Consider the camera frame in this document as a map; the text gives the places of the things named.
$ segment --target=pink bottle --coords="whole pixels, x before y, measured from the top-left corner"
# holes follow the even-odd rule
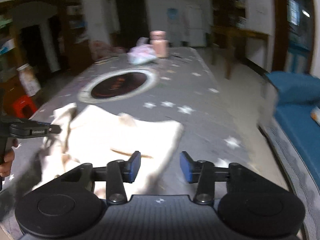
[[[153,31],[150,32],[151,44],[159,58],[168,57],[168,41],[165,40],[165,32]]]

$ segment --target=red plastic stool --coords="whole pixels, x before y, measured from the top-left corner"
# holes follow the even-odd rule
[[[24,95],[17,99],[12,104],[12,107],[16,114],[16,117],[19,118],[30,118],[38,110],[32,99],[27,95]]]

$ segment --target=fluorescent light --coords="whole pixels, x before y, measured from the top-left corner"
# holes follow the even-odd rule
[[[302,13],[307,16],[307,17],[310,17],[310,14],[308,14],[305,10],[302,10]]]

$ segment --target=finger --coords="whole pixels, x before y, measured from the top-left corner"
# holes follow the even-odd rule
[[[12,144],[13,144],[13,147],[15,147],[15,148],[17,148],[19,146],[19,143],[18,143],[17,139],[14,139]]]
[[[8,177],[8,176],[10,175],[10,173],[11,173],[11,171],[1,172],[1,173],[0,173],[0,176],[3,177],[3,178],[4,178],[4,177]]]
[[[14,151],[10,150],[8,151],[4,156],[4,162],[12,162],[14,160]]]
[[[0,173],[8,172],[11,170],[12,162],[2,163],[0,165]]]

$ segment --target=cream colored garment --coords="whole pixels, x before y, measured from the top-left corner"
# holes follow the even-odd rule
[[[128,199],[132,194],[143,194],[168,164],[183,131],[182,124],[176,121],[139,121],[128,114],[113,115],[93,105],[66,124],[74,112],[75,104],[69,104],[54,113],[52,123],[63,125],[62,133],[56,136],[59,140],[49,146],[49,156],[44,158],[42,184],[79,163],[106,166],[113,160],[127,160],[138,150],[143,156],[140,170],[135,182],[125,183],[124,188]],[[96,182],[95,194],[105,198],[105,182]]]

